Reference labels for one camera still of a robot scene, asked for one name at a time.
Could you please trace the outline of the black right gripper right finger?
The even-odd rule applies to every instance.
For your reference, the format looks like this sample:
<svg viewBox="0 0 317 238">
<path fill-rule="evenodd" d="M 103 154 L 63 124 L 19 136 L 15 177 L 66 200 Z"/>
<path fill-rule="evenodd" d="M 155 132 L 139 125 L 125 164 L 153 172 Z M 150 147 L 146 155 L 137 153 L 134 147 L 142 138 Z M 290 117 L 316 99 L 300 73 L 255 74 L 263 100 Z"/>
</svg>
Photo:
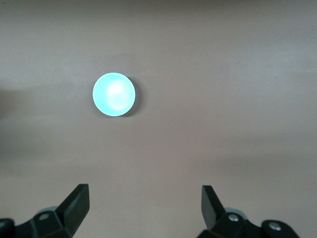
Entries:
<svg viewBox="0 0 317 238">
<path fill-rule="evenodd" d="M 213 187 L 202 186 L 201 212 L 207 229 L 202 238 L 261 238 L 262 231 L 236 210 L 227 211 Z"/>
</svg>

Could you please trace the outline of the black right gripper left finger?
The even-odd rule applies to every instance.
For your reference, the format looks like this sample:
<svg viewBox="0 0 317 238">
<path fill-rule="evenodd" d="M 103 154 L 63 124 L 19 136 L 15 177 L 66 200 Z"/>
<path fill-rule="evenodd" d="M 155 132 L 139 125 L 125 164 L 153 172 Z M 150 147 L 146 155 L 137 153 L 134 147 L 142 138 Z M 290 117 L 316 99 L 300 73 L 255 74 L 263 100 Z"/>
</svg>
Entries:
<svg viewBox="0 0 317 238">
<path fill-rule="evenodd" d="M 55 209 L 16 226 L 16 238 L 72 238 L 89 211 L 89 186 L 79 184 Z"/>
</svg>

